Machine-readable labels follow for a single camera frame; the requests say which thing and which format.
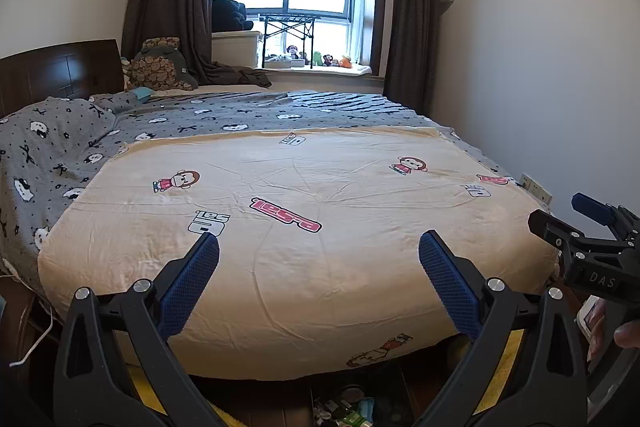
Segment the blue gripper pad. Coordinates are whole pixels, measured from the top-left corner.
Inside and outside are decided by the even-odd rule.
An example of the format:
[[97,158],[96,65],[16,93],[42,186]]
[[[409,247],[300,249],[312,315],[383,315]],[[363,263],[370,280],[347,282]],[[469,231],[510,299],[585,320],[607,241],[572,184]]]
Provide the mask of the blue gripper pad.
[[480,335],[480,302],[456,266],[455,257],[433,231],[423,233],[418,247],[420,263],[456,329],[472,340]]
[[580,212],[583,216],[593,219],[604,227],[613,225],[613,211],[606,204],[585,196],[581,192],[575,194],[571,199],[571,206],[576,212]]
[[[215,235],[207,233],[193,245],[184,260],[171,261],[171,263],[184,262],[184,265],[160,300],[160,319],[157,327],[164,340],[182,331],[213,271],[218,266],[219,259],[218,240]],[[167,264],[162,271],[169,268],[171,263]]]

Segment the beige bedsheet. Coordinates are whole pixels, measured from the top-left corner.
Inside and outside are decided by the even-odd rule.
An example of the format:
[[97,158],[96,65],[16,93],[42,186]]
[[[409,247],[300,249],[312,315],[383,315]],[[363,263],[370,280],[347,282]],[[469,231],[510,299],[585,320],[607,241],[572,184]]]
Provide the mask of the beige bedsheet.
[[432,128],[242,132],[137,142],[109,160],[44,242],[65,314],[153,279],[209,230],[220,263],[170,344],[205,377],[285,380],[358,367],[454,333],[418,261],[435,229],[457,255],[535,291],[554,249],[538,204]]

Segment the bed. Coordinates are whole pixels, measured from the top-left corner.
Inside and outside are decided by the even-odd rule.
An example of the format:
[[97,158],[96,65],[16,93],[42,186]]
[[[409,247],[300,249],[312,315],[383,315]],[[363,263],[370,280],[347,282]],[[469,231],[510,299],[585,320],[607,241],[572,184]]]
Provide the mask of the bed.
[[417,260],[430,228],[519,291],[555,269],[527,230],[539,204],[382,96],[224,86],[141,103],[96,84],[2,115],[2,263],[63,317],[77,287],[122,291],[214,233],[220,266],[170,341],[191,374],[289,380],[453,334]]

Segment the pillow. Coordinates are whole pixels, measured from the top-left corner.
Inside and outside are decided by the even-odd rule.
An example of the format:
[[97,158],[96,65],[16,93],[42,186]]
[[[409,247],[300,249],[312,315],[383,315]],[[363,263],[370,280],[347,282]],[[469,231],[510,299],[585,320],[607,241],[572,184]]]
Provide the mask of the pillow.
[[131,84],[134,87],[148,87],[155,91],[163,89],[193,90],[198,82],[188,71],[182,54],[172,46],[153,45],[144,47],[133,59]]
[[150,50],[151,48],[169,46],[176,50],[180,48],[180,39],[178,37],[156,37],[155,39],[147,39],[142,42],[142,49]]

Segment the wooden floor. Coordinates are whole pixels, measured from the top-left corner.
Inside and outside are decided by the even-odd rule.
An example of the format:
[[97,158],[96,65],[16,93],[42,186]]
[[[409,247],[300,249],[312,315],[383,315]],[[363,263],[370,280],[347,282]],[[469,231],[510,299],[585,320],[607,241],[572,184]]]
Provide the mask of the wooden floor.
[[359,385],[375,399],[376,427],[411,426],[448,378],[446,344],[360,369],[291,381],[193,377],[200,392],[247,427],[314,427],[315,399]]

